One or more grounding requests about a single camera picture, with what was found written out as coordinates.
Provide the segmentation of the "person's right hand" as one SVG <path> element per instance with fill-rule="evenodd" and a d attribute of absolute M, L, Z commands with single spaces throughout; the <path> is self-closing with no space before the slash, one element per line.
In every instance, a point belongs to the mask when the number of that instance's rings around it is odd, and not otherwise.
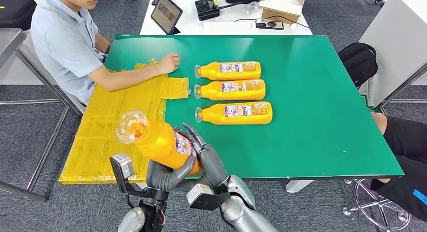
<path fill-rule="evenodd" d="M 157 64 L 159 75 L 169 74 L 174 72 L 180 64 L 180 56 L 178 53 L 169 53 L 164 56 Z"/>

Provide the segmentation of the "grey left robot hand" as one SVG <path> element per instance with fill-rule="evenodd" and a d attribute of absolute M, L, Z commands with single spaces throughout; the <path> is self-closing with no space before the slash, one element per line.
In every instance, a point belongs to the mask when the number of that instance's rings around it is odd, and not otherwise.
<path fill-rule="evenodd" d="M 184 182 L 184 180 L 193 170 L 196 161 L 196 157 L 189 157 L 184 165 L 177 169 L 172 169 L 154 160 L 150 160 L 147 169 L 147 185 L 165 192 L 173 190 L 188 192 L 193 183 Z"/>

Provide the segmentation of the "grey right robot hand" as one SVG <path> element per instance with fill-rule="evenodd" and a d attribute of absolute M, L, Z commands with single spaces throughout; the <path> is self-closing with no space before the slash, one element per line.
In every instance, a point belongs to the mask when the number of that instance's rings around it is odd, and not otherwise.
<path fill-rule="evenodd" d="M 177 185 L 177 189 L 188 192 L 196 184 L 205 184 L 214 190 L 225 188 L 229 180 L 229 174 L 226 172 L 217 151 L 206 143 L 194 127 L 186 123 L 183 123 L 183 126 L 187 129 L 186 131 L 180 127 L 175 127 L 173 130 L 191 142 L 196 151 L 199 164 L 203 169 L 203 174 L 197 180 L 183 180 Z"/>

